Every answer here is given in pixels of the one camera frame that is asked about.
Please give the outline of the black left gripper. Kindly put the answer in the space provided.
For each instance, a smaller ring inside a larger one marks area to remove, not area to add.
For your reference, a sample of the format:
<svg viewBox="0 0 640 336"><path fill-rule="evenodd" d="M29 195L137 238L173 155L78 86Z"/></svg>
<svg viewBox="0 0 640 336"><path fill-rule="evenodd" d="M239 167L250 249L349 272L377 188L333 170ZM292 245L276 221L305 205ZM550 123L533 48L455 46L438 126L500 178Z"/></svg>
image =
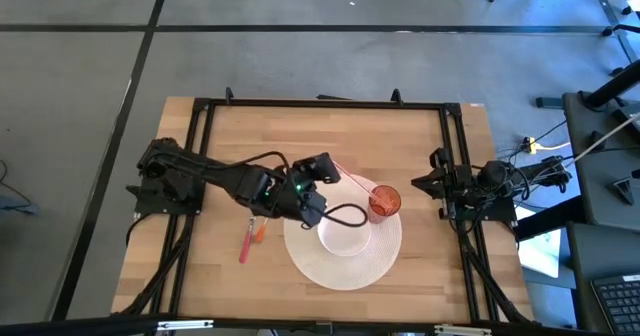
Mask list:
<svg viewBox="0 0 640 336"><path fill-rule="evenodd" d="M299 183L321 181L325 184L341 180L340 165L328 152L297 160L292 165L293 179Z"/></svg>

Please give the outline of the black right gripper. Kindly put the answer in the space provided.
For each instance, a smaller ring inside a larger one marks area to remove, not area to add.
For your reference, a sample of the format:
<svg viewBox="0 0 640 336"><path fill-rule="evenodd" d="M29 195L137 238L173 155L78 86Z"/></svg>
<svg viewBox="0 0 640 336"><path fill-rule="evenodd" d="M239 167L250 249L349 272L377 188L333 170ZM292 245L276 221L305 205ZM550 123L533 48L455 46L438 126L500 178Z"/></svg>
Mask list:
<svg viewBox="0 0 640 336"><path fill-rule="evenodd" d="M456 164L450 153L442 147L430 155L430 163L434 171L412 179L411 185L424 192L439 192L441 186L444 217L459 220L463 194L463 166Z"/></svg>

